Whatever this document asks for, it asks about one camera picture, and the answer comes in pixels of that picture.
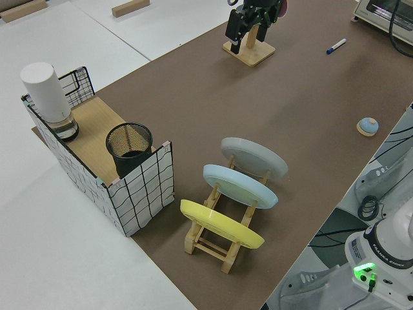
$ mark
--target white table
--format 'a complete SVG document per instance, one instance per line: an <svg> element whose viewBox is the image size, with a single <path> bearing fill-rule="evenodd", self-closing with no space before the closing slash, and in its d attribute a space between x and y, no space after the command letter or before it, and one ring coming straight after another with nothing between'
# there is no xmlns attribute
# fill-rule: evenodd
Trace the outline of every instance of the white table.
<svg viewBox="0 0 413 310"><path fill-rule="evenodd" d="M70 181L31 132L20 70L86 66L98 90L148 60L72 3L0 21L0 304L3 309L194 309Z"/></svg>
<svg viewBox="0 0 413 310"><path fill-rule="evenodd" d="M150 60L228 21L234 8L227 0L150 0L149 6L116 18L112 8L127 0L72 2Z"/></svg>

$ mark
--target light blue plate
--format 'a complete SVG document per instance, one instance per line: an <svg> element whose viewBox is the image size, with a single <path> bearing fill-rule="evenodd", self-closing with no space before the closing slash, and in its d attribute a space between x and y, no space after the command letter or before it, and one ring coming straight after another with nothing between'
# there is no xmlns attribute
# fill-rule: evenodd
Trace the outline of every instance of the light blue plate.
<svg viewBox="0 0 413 310"><path fill-rule="evenodd" d="M221 194L244 205L251 206L257 201L257 209L270 209L278 202L278 197L268 187L226 167L205 165L204 179L211 187L218 184Z"/></svg>

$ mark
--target toaster oven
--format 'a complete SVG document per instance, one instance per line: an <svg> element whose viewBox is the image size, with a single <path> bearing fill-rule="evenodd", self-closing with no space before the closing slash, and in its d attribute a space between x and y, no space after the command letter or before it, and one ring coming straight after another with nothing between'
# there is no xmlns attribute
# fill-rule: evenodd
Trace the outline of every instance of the toaster oven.
<svg viewBox="0 0 413 310"><path fill-rule="evenodd" d="M359 0L354 15L388 32L398 0ZM413 45L413 0L401 0L393 24L393 36Z"/></svg>

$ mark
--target wire basket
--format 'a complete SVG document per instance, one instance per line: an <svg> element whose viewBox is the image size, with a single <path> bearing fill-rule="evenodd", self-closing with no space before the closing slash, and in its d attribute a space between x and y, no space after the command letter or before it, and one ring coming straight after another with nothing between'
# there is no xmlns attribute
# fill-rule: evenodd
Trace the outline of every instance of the wire basket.
<svg viewBox="0 0 413 310"><path fill-rule="evenodd" d="M112 155L116 172L124 178L151 155L152 134L144 125L123 123L106 137L106 148Z"/></svg>

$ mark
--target storage box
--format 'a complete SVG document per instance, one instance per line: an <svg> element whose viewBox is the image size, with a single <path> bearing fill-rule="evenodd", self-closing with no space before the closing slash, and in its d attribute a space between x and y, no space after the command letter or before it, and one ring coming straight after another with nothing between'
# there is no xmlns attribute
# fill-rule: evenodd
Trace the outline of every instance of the storage box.
<svg viewBox="0 0 413 310"><path fill-rule="evenodd" d="M63 142L45 123L27 94L22 101L45 143L77 188L83 191L125 236L143 228L163 207L174 201L172 143L165 142L146 161L119 180L105 138L124 122L95 96L85 67L59 78L79 135Z"/></svg>

